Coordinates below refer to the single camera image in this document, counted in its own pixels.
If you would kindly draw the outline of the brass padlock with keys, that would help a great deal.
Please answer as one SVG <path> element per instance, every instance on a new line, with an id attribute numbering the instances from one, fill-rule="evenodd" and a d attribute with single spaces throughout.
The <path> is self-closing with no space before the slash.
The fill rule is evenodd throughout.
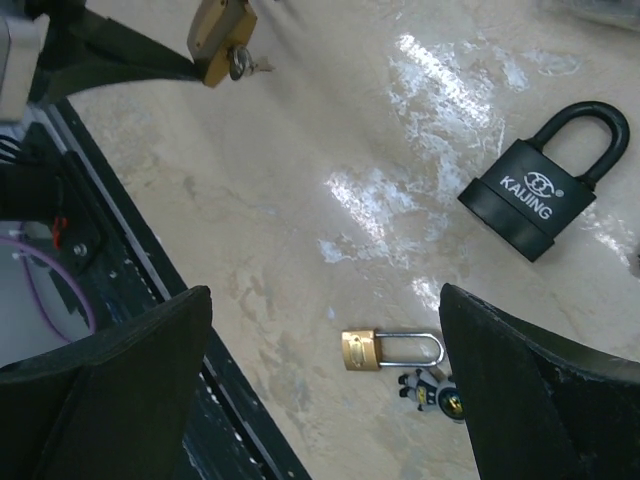
<path id="1" fill-rule="evenodd" d="M 275 67 L 248 49 L 257 15 L 248 1 L 203 0 L 192 20 L 187 46 L 202 83 L 215 88 L 225 78 L 238 81 Z"/>

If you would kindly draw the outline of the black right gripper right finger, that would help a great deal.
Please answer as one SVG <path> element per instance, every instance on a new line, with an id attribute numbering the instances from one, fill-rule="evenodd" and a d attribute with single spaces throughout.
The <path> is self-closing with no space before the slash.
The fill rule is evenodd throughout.
<path id="1" fill-rule="evenodd" d="M 451 284 L 439 316 L 481 478 L 638 478 L 637 362 Z"/>

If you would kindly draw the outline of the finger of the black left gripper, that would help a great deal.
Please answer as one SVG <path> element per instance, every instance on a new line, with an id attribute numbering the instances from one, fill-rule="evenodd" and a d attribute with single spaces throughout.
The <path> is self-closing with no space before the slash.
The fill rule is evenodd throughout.
<path id="1" fill-rule="evenodd" d="M 49 18 L 29 98 L 61 100 L 118 83 L 198 82 L 194 62 L 84 4 L 31 4 L 29 18 Z"/>

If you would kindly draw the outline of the small brass padlock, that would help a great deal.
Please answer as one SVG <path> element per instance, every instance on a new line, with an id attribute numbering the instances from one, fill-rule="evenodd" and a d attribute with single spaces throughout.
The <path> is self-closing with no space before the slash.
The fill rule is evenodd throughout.
<path id="1" fill-rule="evenodd" d="M 425 331 L 344 330 L 341 349 L 345 368 L 360 372 L 428 368 L 441 364 L 446 356 L 439 336 Z"/>

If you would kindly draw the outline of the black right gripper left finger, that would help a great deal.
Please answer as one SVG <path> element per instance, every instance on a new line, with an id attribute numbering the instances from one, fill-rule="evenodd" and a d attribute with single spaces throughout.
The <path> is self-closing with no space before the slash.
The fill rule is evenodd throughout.
<path id="1" fill-rule="evenodd" d="M 2 478 L 171 478 L 210 327 L 210 290 L 196 286 L 3 367 Z"/>

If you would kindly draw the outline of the black padlock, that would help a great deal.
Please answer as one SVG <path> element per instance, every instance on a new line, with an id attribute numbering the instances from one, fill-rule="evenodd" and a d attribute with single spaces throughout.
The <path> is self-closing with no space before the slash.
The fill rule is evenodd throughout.
<path id="1" fill-rule="evenodd" d="M 590 117 L 610 131 L 604 153 L 583 174 L 573 176 L 544 154 L 544 147 L 572 120 Z M 532 137 L 516 140 L 458 200 L 530 262 L 595 200 L 597 183 L 618 163 L 630 141 L 626 117 L 599 101 L 569 105 Z"/>

